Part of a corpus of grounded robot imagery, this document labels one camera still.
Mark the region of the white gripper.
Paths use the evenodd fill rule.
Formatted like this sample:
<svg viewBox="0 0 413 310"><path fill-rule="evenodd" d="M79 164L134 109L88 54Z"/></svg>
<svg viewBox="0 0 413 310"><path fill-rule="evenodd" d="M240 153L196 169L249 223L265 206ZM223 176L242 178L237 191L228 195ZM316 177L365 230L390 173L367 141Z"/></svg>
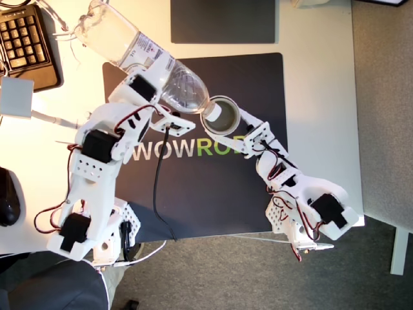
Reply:
<svg viewBox="0 0 413 310"><path fill-rule="evenodd" d="M259 127L262 121L247 111L239 108L239 113L241 119L248 125L254 128ZM224 147L232 149L235 153L241 154L244 159L249 159L252 157L260 157L264 155L264 152L269 152L279 158L289 157L286 149L280 144L277 139L271 141L259 139L257 141L249 140L245 138L245 135L240 136L222 136L215 134L206 128L204 128L206 134L214 140L217 144L223 145Z"/></svg>
<svg viewBox="0 0 413 310"><path fill-rule="evenodd" d="M133 105L153 103L159 89L167 82L175 62L174 57L163 52L150 68L138 68L127 75L109 95L109 102Z"/></svg>

